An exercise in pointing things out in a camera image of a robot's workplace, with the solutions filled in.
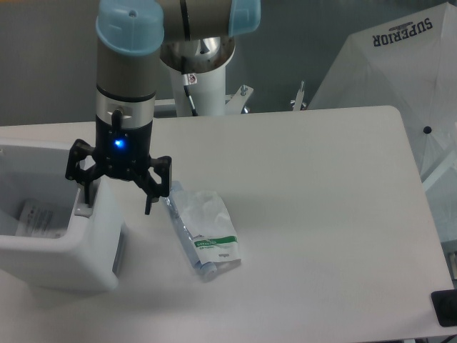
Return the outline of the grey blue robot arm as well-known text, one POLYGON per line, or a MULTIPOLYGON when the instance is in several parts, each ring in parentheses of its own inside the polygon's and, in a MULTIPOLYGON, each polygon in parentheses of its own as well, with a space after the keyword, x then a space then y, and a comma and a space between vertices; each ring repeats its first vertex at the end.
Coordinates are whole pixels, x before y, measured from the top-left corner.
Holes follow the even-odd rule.
POLYGON ((66 178, 77 182, 84 203, 94 203, 100 177, 132 181, 150 207, 171 189, 171 158, 149 154, 157 71, 176 75, 177 107, 192 116, 222 114, 225 84, 200 89, 208 75, 224 71, 235 37, 255 31, 260 1, 101 1, 96 18, 96 143, 77 139, 66 178))

